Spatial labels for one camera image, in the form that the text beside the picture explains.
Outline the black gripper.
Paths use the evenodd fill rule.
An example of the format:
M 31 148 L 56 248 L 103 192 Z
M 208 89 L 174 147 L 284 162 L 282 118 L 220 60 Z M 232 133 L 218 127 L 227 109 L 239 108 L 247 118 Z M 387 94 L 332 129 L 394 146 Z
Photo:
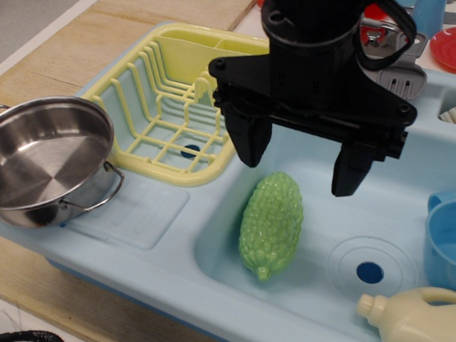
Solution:
M 340 142 L 331 191 L 347 197 L 373 161 L 401 156 L 417 112 L 365 73 L 396 61 L 362 55 L 360 20 L 372 3 L 408 28 L 394 0 L 265 0 L 268 52 L 210 62 L 215 103 L 240 161 L 260 164 L 275 125 Z

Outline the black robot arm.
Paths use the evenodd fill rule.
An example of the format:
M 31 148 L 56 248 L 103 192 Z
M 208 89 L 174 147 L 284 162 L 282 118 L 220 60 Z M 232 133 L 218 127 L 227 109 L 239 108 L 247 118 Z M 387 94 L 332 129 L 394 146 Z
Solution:
M 215 104 L 244 164 L 260 163 L 275 125 L 330 139 L 341 145 L 331 191 L 345 197 L 373 162 L 401 156 L 417 111 L 368 77 L 399 58 L 365 55 L 359 27 L 371 4 L 414 41 L 415 22 L 394 0 L 265 0 L 268 53 L 210 62 Z

